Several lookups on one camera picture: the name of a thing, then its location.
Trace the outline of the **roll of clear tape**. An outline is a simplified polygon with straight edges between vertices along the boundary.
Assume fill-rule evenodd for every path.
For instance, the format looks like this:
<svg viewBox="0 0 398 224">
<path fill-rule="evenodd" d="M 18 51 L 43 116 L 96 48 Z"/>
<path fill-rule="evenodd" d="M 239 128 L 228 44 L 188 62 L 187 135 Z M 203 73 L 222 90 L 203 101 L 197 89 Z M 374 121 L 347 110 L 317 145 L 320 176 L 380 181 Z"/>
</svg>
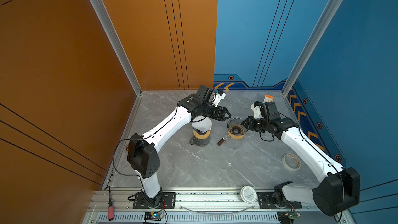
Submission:
<svg viewBox="0 0 398 224">
<path fill-rule="evenodd" d="M 292 172 L 298 171 L 302 166 L 299 157 L 292 153 L 285 154 L 282 163 L 287 170 Z"/>
</svg>

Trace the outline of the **aluminium left corner post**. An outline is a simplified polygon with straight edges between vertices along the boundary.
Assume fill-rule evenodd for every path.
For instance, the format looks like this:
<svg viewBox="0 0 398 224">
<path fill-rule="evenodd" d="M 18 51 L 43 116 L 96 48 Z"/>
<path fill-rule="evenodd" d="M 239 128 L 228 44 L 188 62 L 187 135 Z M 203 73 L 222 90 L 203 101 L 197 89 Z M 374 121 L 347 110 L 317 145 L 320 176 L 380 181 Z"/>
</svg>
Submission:
<svg viewBox="0 0 398 224">
<path fill-rule="evenodd" d="M 131 66 L 131 62 L 129 61 L 123 44 L 117 34 L 117 31 L 113 25 L 113 22 L 110 18 L 110 15 L 106 9 L 106 6 L 103 0 L 89 0 L 107 37 L 109 42 L 111 43 L 115 54 L 137 96 L 142 95 L 142 89 L 138 82 L 138 79 L 134 73 L 134 70 Z"/>
</svg>

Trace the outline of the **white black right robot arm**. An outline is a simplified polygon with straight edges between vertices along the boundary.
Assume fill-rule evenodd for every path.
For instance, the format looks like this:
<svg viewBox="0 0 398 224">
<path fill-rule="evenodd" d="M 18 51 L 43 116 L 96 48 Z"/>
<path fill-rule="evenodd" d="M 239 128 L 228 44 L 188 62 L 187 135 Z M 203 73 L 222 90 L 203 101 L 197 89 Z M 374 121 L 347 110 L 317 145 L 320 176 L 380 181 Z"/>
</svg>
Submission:
<svg viewBox="0 0 398 224">
<path fill-rule="evenodd" d="M 269 132 L 288 145 L 312 170 L 319 181 L 315 188 L 294 185 L 288 181 L 275 186 L 274 201 L 284 207 L 290 202 L 317 206 L 324 214 L 334 216 L 360 202 L 360 174 L 344 168 L 303 134 L 290 118 L 256 119 L 249 116 L 243 126 L 258 133 Z"/>
</svg>

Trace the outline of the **green circuit board left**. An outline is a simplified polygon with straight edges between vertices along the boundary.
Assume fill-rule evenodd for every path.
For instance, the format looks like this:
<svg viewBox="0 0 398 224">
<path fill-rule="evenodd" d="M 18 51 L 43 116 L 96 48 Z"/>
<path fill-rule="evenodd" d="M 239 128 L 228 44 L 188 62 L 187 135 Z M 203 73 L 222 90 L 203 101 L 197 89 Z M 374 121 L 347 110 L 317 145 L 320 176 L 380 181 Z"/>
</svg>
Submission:
<svg viewBox="0 0 398 224">
<path fill-rule="evenodd" d="M 144 224 L 159 224 L 166 220 L 166 216 L 163 212 L 145 212 L 144 213 Z"/>
</svg>

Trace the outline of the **ribbed glass coffee server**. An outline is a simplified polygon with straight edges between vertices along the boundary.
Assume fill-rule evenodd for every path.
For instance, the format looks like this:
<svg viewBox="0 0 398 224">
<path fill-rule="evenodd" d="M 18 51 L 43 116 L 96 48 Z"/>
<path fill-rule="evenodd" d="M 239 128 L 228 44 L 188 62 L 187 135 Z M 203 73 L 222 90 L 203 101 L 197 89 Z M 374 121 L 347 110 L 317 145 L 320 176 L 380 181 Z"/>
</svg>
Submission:
<svg viewBox="0 0 398 224">
<path fill-rule="evenodd" d="M 197 145 L 197 146 L 203 147 L 203 146 L 208 145 L 210 143 L 210 140 L 211 140 L 210 136 L 205 139 L 199 139 L 199 138 L 193 136 L 190 139 L 189 143 L 190 143 L 190 145 Z"/>
</svg>

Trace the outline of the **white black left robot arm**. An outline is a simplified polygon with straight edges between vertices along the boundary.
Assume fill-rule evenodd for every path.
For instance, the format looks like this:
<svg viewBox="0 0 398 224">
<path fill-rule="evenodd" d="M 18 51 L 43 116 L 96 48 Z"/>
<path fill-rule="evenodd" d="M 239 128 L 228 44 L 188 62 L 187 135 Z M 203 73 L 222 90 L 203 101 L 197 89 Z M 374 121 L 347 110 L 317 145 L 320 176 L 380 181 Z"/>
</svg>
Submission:
<svg viewBox="0 0 398 224">
<path fill-rule="evenodd" d="M 226 97 L 222 90 L 205 88 L 177 102 L 176 108 L 153 129 L 143 135 L 134 134 L 129 139 L 127 161 L 141 181 L 139 193 L 150 208 L 162 206 L 162 188 L 157 171 L 160 168 L 158 152 L 182 127 L 191 123 L 193 143 L 205 146 L 210 141 L 212 120 L 225 121 L 231 118 L 228 109 L 219 106 Z"/>
</svg>

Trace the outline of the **circuit board right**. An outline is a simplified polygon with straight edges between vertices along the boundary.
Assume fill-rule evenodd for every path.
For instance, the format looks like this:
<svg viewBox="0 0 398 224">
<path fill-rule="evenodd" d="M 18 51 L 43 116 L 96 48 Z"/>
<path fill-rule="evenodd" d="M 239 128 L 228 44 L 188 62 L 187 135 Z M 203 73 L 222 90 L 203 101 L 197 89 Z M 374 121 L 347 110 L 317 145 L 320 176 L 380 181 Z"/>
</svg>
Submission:
<svg viewBox="0 0 398 224">
<path fill-rule="evenodd" d="M 299 212 L 277 212 L 277 216 L 281 224 L 294 224 L 297 218 L 301 218 Z"/>
</svg>

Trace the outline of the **aluminium corner post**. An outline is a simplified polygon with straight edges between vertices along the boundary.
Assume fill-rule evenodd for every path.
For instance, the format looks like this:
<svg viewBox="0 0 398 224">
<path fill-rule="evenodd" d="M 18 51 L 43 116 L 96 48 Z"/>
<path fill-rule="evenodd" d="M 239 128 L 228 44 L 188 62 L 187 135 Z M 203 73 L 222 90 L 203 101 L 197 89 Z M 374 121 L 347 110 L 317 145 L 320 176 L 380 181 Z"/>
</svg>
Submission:
<svg viewBox="0 0 398 224">
<path fill-rule="evenodd" d="M 331 20 L 339 9 L 343 0 L 328 0 L 321 16 L 319 17 L 309 39 L 307 40 L 301 54 L 299 55 L 288 79 L 282 89 L 282 94 L 287 96 L 292 89 L 294 83 L 298 79 L 301 71 L 311 57 L 313 51 L 321 40 L 325 30 L 329 26 Z"/>
<path fill-rule="evenodd" d="M 123 44 L 117 34 L 117 31 L 113 25 L 113 22 L 110 18 L 110 15 L 106 9 L 106 6 L 103 0 L 89 0 L 107 37 L 109 42 L 111 43 L 115 54 L 137 96 L 142 95 L 142 89 L 138 82 L 138 79 L 134 73 L 134 70 L 131 66 L 131 62 L 129 61 Z"/>
</svg>

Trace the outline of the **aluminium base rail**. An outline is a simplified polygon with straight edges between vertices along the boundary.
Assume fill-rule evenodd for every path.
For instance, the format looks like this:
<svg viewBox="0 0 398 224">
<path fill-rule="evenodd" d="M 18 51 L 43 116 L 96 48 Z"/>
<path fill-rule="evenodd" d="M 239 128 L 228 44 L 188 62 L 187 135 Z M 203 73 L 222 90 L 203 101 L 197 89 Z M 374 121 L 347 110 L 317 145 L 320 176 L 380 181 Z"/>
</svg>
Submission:
<svg viewBox="0 0 398 224">
<path fill-rule="evenodd" d="M 316 206 L 289 203 L 279 208 L 272 203 L 269 190 L 257 190 L 255 203 L 245 203 L 240 189 L 190 188 L 165 190 L 162 206 L 150 208 L 136 189 L 112 189 L 114 220 L 108 221 L 108 190 L 97 191 L 89 204 L 84 224 L 144 224 L 145 212 L 163 212 L 160 224 L 280 224 L 277 212 L 299 212 L 294 224 L 354 224 L 350 211 L 326 216 Z"/>
</svg>

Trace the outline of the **bamboo dripper ring stand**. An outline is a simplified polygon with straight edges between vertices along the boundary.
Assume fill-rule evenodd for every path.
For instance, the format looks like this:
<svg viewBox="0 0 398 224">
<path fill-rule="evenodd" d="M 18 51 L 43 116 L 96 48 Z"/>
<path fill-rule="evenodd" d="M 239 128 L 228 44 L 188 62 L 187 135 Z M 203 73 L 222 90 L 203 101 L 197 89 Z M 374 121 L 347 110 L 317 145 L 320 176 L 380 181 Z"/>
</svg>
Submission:
<svg viewBox="0 0 398 224">
<path fill-rule="evenodd" d="M 199 131 L 199 130 L 197 130 L 197 129 L 193 129 L 193 134 L 194 134 L 194 137 L 196 138 L 196 139 L 198 139 L 198 140 L 205 140 L 205 139 L 208 139 L 209 138 L 209 136 L 210 136 L 210 130 L 208 130 L 208 131 L 206 131 L 206 132 L 201 132 L 201 131 Z"/>
</svg>

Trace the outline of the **grey ribbed glass dripper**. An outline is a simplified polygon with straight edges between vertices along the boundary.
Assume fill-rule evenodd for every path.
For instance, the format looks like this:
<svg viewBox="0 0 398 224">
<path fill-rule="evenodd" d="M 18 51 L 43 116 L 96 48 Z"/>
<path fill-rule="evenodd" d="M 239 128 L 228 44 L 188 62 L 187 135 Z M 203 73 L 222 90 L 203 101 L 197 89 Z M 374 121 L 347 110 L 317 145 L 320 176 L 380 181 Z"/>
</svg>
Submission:
<svg viewBox="0 0 398 224">
<path fill-rule="evenodd" d="M 247 132 L 247 129 L 242 126 L 243 119 L 239 117 L 231 118 L 227 123 L 227 130 L 232 133 Z"/>
</svg>

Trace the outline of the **orange coffee filter pack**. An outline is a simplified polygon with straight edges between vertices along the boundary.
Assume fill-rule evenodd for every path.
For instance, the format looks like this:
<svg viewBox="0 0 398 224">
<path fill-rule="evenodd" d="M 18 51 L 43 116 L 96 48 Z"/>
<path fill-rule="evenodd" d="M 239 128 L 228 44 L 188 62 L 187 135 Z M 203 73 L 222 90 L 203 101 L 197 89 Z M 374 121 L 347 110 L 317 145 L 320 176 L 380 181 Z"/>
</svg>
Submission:
<svg viewBox="0 0 398 224">
<path fill-rule="evenodd" d="M 271 95 L 266 94 L 264 97 L 264 103 L 268 103 L 268 102 L 273 102 L 274 101 L 274 97 Z"/>
</svg>

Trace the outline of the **red handled screwdriver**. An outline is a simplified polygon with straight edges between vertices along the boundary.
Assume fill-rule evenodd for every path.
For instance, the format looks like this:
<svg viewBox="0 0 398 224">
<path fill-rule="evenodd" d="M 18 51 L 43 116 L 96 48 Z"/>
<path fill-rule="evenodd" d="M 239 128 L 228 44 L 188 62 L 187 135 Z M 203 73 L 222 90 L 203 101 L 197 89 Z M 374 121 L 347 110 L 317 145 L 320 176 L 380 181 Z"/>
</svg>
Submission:
<svg viewBox="0 0 398 224">
<path fill-rule="evenodd" d="M 112 201 L 112 195 L 111 195 L 111 188 L 109 187 L 108 189 L 108 210 L 107 210 L 107 218 L 108 221 L 114 220 L 114 207 L 113 207 L 113 201 Z"/>
</svg>

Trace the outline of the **white round lid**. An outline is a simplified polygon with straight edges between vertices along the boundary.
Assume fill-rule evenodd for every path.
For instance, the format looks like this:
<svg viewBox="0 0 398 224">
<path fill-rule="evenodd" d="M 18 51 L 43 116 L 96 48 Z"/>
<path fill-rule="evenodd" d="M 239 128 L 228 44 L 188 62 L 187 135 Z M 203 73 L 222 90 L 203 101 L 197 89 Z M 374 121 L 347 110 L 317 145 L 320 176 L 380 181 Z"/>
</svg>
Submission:
<svg viewBox="0 0 398 224">
<path fill-rule="evenodd" d="M 251 186 L 244 186 L 240 191 L 240 196 L 248 204 L 255 203 L 257 200 L 257 193 Z"/>
</svg>

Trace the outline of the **white paper coffee filter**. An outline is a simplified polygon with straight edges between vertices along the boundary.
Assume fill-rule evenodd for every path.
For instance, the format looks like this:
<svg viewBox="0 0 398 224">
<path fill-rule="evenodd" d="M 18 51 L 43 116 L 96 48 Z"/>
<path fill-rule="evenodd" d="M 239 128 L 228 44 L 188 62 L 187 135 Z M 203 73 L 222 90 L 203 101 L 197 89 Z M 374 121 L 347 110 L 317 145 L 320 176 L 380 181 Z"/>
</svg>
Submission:
<svg viewBox="0 0 398 224">
<path fill-rule="evenodd" d="M 209 130 L 211 130 L 212 128 L 212 122 L 210 118 L 203 116 L 195 117 L 194 120 L 191 122 L 191 124 L 194 131 L 196 131 L 199 134 L 204 134 Z"/>
</svg>

